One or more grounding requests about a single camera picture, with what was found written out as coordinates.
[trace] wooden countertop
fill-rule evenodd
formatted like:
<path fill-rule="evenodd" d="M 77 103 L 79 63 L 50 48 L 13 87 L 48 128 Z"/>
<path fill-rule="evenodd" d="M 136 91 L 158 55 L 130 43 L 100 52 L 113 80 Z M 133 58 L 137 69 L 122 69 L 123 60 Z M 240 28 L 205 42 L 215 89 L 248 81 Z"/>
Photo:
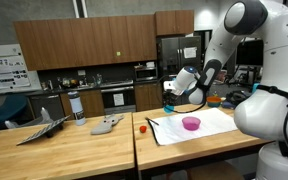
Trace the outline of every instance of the wooden countertop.
<path fill-rule="evenodd" d="M 1 179 L 76 179 L 134 168 L 132 114 L 110 133 L 90 135 L 103 117 L 76 126 L 66 121 L 52 138 L 17 143 L 46 125 L 0 131 Z"/>
<path fill-rule="evenodd" d="M 175 107 L 175 110 L 188 111 L 193 110 L 196 107 L 198 106 L 182 105 Z M 219 109 L 228 115 L 234 115 L 233 110 Z M 136 158 L 139 170 L 146 170 L 248 146 L 264 145 L 268 142 L 245 135 L 239 130 L 235 130 L 167 146 L 159 146 L 156 144 L 152 130 L 144 117 L 147 116 L 154 119 L 172 115 L 176 115 L 176 113 L 166 114 L 163 109 L 133 113 Z M 146 125 L 148 127 L 146 133 L 141 133 L 139 131 L 141 125 Z"/>

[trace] oven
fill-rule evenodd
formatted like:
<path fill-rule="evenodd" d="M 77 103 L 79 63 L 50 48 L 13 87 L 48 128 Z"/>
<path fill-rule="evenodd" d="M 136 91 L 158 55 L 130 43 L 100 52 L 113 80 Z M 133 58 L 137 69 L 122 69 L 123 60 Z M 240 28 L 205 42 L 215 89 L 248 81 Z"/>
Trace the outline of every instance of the oven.
<path fill-rule="evenodd" d="M 133 81 L 101 84 L 105 115 L 136 112 Z"/>

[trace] microwave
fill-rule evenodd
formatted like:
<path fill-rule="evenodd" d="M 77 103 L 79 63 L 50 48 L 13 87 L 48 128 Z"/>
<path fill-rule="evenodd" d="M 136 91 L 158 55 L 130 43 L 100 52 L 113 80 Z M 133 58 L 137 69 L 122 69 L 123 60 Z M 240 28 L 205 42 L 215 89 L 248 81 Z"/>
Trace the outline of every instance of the microwave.
<path fill-rule="evenodd" d="M 156 67 L 135 68 L 136 81 L 154 80 L 157 79 L 157 76 Z"/>

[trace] black refrigerator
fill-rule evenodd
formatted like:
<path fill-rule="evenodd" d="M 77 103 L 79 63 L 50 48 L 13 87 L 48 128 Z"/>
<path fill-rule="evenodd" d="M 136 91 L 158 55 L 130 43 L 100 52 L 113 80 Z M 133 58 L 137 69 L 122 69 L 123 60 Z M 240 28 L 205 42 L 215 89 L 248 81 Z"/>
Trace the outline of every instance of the black refrigerator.
<path fill-rule="evenodd" d="M 201 37 L 172 37 L 157 40 L 157 57 L 159 77 L 165 75 L 177 75 L 184 66 L 193 66 L 200 73 L 201 61 Z M 177 105 L 188 104 L 187 96 L 183 94 L 178 98 Z"/>

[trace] monitor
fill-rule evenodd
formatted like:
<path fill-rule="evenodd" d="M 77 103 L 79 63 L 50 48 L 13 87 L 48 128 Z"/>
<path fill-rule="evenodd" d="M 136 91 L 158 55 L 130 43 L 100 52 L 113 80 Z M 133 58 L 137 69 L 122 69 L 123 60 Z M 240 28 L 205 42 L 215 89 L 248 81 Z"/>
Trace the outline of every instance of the monitor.
<path fill-rule="evenodd" d="M 236 65 L 263 66 L 262 40 L 241 42 L 236 49 Z"/>

